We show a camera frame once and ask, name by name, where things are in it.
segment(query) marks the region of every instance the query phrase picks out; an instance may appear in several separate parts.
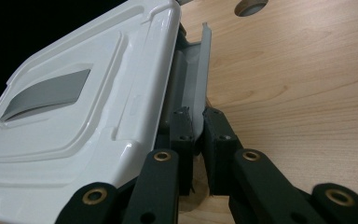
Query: wooden surface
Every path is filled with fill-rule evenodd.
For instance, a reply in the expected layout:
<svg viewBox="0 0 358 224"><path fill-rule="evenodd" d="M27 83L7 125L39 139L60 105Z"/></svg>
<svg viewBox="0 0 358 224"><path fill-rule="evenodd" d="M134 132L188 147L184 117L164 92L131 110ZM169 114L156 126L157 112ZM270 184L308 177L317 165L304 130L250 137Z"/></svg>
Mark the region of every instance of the wooden surface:
<svg viewBox="0 0 358 224"><path fill-rule="evenodd" d="M203 22L212 29L210 103L294 186L333 182L358 193L358 0L269 0L242 18L238 3L182 6L187 39L200 40ZM204 196L188 197L197 200L179 223L234 222L227 197Z"/></svg>

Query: gray plastic tab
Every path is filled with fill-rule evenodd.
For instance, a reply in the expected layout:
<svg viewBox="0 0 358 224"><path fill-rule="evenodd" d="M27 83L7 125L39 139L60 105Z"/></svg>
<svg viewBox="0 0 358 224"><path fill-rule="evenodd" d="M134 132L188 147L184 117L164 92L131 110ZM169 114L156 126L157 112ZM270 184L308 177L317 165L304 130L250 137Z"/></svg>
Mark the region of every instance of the gray plastic tab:
<svg viewBox="0 0 358 224"><path fill-rule="evenodd" d="M0 120L24 118L75 103L89 73L86 69L34 84L13 97Z"/></svg>
<svg viewBox="0 0 358 224"><path fill-rule="evenodd" d="M158 127L160 133L168 132L170 115L174 110L188 106L194 136L196 139L200 137L203 131L202 112L206 105L211 39L212 31L206 23L203 23L199 43L188 43L185 33L179 31Z"/></svg>

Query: black background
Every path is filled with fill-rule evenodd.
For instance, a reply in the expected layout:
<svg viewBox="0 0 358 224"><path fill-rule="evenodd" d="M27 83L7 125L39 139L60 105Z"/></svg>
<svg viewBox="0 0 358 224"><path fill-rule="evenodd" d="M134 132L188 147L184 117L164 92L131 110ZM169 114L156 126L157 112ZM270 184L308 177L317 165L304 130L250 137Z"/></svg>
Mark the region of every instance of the black background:
<svg viewBox="0 0 358 224"><path fill-rule="evenodd" d="M28 57L124 1L0 1L0 96Z"/></svg>

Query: white plastic container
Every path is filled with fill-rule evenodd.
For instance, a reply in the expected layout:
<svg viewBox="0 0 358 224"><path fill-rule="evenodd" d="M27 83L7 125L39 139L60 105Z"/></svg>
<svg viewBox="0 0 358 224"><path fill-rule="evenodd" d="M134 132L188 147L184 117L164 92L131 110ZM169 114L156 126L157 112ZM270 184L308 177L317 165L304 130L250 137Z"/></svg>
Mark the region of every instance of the white plastic container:
<svg viewBox="0 0 358 224"><path fill-rule="evenodd" d="M16 70L0 98L0 221L54 223L81 187L140 173L179 22L174 0L129 0Z"/></svg>

